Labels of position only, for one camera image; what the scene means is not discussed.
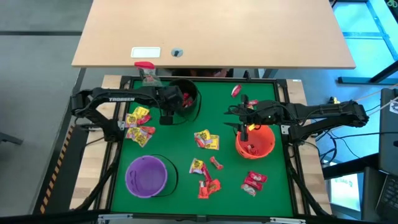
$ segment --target gray floor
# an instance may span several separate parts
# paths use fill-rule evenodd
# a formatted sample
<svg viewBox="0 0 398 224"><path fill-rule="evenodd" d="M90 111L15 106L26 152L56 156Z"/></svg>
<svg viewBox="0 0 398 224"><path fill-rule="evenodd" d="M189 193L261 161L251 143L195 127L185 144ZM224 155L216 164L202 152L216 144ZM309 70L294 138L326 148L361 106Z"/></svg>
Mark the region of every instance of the gray floor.
<svg viewBox="0 0 398 224"><path fill-rule="evenodd" d="M397 24L385 14L386 7L374 0L377 13L398 49ZM91 0L2 0L0 30L82 30ZM377 32L366 6L338 3L334 8L343 32ZM78 69L70 66L79 37L0 36L0 131L24 139L21 146L0 144L0 216L30 212L40 176ZM357 64L355 70L280 70L276 78L302 79L309 104L324 103L330 96L340 101L358 99L381 86L339 85L340 76L371 77L393 62L382 40L347 39ZM238 70L241 76L244 70ZM100 86L103 75L134 75L132 68L88 69L83 88ZM380 95L361 101L366 108L379 104ZM341 128L336 135L368 133L379 129L379 114L365 128ZM377 152L378 137L350 138L347 143L358 156ZM319 144L322 152L332 147L330 139ZM338 142L338 161L354 159Z"/></svg>

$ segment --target light wooden desk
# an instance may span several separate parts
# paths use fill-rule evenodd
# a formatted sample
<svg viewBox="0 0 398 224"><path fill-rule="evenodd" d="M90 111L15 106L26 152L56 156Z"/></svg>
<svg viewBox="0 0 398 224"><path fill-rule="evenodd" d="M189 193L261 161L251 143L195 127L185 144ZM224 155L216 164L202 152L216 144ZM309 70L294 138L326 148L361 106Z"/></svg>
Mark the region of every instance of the light wooden desk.
<svg viewBox="0 0 398 224"><path fill-rule="evenodd" d="M133 47L160 47L160 57L131 58ZM328 0L94 0L72 65L143 60L160 68L355 67Z"/></svg>
<svg viewBox="0 0 398 224"><path fill-rule="evenodd" d="M119 88L121 76L119 75L106 75L103 80L102 88ZM289 91L289 98L292 103L307 104L305 99L303 85L301 80L287 80L287 86ZM280 98L284 98L283 91L279 90ZM104 103L98 107L98 111L101 112L107 118L112 118L114 112L115 103ZM123 118L124 105L121 106L119 119ZM101 131L89 133L87 141L93 141L103 136ZM307 141L314 143L312 138L308 138ZM113 153L110 160L113 159L113 154L116 145L114 144ZM104 152L106 148L106 142L99 141L86 147L81 161L81 166L76 181L75 190L73 192L72 201L70 208L76 208L79 206L84 199L90 194L95 185L97 184L101 166L104 160ZM315 200L322 206L322 208L331 214L330 204L328 195L323 181L322 168L319 162L318 151L310 145L300 146L300 157L302 162L302 169L304 179L307 188L315 198ZM295 193L297 199L298 212L303 213L303 205L299 188L295 184ZM104 208L106 197L108 196L108 185L103 190L103 196L101 198L100 208Z"/></svg>

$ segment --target black bucket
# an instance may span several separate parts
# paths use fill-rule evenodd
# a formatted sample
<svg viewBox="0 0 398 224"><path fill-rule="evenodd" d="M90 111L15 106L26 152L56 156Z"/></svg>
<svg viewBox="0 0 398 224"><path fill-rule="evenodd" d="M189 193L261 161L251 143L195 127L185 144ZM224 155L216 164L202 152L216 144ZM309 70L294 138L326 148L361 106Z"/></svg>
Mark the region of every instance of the black bucket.
<svg viewBox="0 0 398 224"><path fill-rule="evenodd" d="M188 107L183 107L181 105L181 108L179 108L176 113L180 116L186 116L192 113L192 111L195 110L195 107L198 103L198 88L197 86L191 81L187 79L178 79L171 81L169 83L170 86L178 86L182 92L188 93L192 97L192 104Z"/></svg>

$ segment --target green table surface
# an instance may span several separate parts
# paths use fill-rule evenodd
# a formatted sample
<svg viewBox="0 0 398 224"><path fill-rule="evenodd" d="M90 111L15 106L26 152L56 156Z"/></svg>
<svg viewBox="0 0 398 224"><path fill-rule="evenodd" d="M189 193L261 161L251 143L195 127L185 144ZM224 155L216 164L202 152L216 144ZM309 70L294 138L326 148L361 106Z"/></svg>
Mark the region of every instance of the green table surface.
<svg viewBox="0 0 398 224"><path fill-rule="evenodd" d="M146 126L156 127L156 133L144 148L131 139L125 139L121 149L121 158L116 177L112 212L125 213L163 213L182 215L237 215L237 216L278 216L292 217L289 186L282 151L282 141L278 126L271 126L276 142L274 150L265 158L249 160L241 157L235 149L235 135L230 126L223 122L238 122L235 115L223 114L229 105L240 103L240 95L247 94L249 99L275 100L274 87L268 83L240 83L242 90L236 98L231 97L232 89L238 83L195 82L202 94L201 110L194 122L176 126L161 126L159 110L152 108L152 120ZM130 113L137 107L131 104ZM174 122L182 118L175 115ZM218 151L199 148L193 139L193 133L208 129L211 134L220 136ZM177 189L168 195L176 184L176 173L171 163L164 161L168 170L168 181L159 195L164 197L138 198L126 187L125 175L131 162L144 155L160 154L170 159L178 170ZM210 162L210 157L224 165L217 170ZM189 174L193 158L203 160L213 179L221 182L221 190L210 195L209 199L198 199L200 174ZM241 189L241 184L248 172L268 176L263 190L255 197Z"/></svg>

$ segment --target purple bucket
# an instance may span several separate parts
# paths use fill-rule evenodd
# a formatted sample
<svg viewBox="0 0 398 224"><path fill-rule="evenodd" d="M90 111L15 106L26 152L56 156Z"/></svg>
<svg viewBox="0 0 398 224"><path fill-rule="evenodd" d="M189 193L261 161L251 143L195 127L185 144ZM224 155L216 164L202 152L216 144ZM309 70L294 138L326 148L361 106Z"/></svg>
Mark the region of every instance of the purple bucket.
<svg viewBox="0 0 398 224"><path fill-rule="evenodd" d="M166 182L166 166L153 156L138 157L126 171L127 189L139 198L150 198L159 194Z"/></svg>

